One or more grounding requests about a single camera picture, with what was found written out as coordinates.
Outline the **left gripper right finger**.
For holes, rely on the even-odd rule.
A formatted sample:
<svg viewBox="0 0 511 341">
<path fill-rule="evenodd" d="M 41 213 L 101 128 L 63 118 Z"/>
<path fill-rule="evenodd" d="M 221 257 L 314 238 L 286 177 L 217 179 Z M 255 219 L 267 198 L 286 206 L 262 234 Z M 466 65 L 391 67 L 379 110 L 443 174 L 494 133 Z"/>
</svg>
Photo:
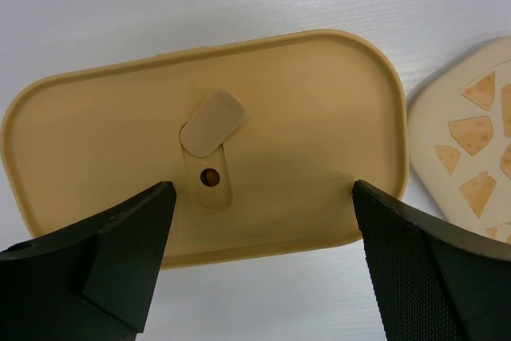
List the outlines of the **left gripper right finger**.
<svg viewBox="0 0 511 341">
<path fill-rule="evenodd" d="M 364 180 L 352 188 L 389 340 L 508 340 L 510 246 L 413 208 Z"/>
</svg>

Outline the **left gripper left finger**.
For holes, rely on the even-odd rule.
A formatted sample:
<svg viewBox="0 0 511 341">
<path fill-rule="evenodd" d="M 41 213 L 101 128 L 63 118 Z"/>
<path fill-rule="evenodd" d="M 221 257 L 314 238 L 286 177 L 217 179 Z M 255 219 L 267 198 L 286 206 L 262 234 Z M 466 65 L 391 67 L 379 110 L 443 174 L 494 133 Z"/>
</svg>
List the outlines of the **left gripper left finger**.
<svg viewBox="0 0 511 341">
<path fill-rule="evenodd" d="M 3 340 L 134 340 L 144 331 L 176 191 L 165 181 L 1 253 Z"/>
</svg>

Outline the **patterned beige lunch box lid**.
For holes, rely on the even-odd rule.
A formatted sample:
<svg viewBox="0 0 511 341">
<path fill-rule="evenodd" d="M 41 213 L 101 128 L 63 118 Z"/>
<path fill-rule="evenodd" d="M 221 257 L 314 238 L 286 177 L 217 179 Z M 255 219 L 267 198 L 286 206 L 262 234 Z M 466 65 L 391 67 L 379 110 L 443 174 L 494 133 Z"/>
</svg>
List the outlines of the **patterned beige lunch box lid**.
<svg viewBox="0 0 511 341">
<path fill-rule="evenodd" d="M 408 112 L 410 164 L 444 217 L 510 242 L 510 39 L 426 85 Z"/>
</svg>

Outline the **orange lunch box lid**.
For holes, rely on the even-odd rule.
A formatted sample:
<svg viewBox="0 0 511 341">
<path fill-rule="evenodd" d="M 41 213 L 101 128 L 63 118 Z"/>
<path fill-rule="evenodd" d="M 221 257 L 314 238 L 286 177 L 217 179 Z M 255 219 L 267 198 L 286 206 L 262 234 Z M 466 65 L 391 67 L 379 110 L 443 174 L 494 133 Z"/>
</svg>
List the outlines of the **orange lunch box lid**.
<svg viewBox="0 0 511 341">
<path fill-rule="evenodd" d="M 406 188 L 406 100 L 371 43 L 312 30 L 43 78 L 1 154 L 32 236 L 169 181 L 163 268 L 214 264 L 359 240 L 354 182 Z"/>
</svg>

